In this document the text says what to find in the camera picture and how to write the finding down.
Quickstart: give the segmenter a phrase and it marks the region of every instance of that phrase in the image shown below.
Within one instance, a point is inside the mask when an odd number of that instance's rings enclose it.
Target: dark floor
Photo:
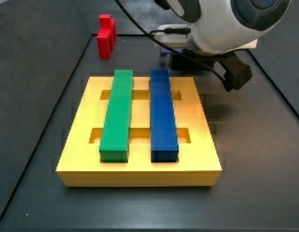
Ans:
[[[208,72],[195,76],[224,172],[212,188],[65,188],[55,172],[91,74],[163,68],[145,37],[120,37],[109,61],[95,39],[63,94],[0,229],[299,228],[299,120],[245,52],[254,79],[225,93]]]

